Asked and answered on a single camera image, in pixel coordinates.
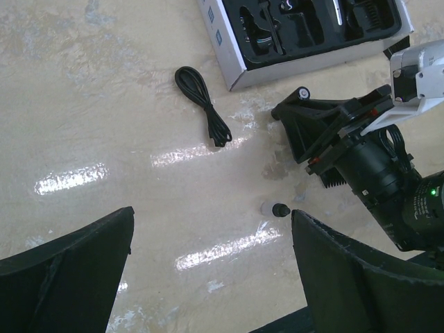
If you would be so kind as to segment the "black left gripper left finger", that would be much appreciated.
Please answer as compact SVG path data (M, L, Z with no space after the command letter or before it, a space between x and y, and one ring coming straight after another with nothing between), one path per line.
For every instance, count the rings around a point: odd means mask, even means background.
M121 208L1 260L2 332L105 332L135 220Z

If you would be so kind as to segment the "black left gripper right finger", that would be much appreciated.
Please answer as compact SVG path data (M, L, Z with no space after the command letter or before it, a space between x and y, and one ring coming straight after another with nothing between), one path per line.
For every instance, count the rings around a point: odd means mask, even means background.
M316 332L442 332L443 272L352 239L304 211L293 249Z

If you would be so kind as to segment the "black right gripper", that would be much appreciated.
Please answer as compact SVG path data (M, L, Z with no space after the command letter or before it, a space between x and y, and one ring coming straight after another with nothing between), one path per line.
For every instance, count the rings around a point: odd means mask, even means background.
M396 125L361 132L393 107L391 86L347 100L298 98L298 88L272 110L282 120L294 160L310 175L336 168L367 208L401 208L420 175Z

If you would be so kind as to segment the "silver black cylindrical battery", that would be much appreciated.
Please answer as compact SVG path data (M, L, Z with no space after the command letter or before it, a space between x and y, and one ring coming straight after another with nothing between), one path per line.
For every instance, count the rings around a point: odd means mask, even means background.
M301 101L307 101L310 99L311 94L310 94L310 91L306 87L299 87L297 90L297 93L298 93L298 98Z

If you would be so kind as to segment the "white clipper kit box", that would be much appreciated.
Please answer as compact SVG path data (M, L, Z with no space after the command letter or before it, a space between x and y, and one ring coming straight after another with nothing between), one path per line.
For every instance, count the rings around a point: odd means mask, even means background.
M414 31L404 1L204 0L198 7L231 92L388 53Z

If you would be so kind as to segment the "black clipper guard comb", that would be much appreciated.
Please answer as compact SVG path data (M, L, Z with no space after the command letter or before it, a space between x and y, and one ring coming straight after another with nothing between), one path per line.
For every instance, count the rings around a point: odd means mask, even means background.
M346 185L347 182L336 168L331 168L319 175L324 188Z

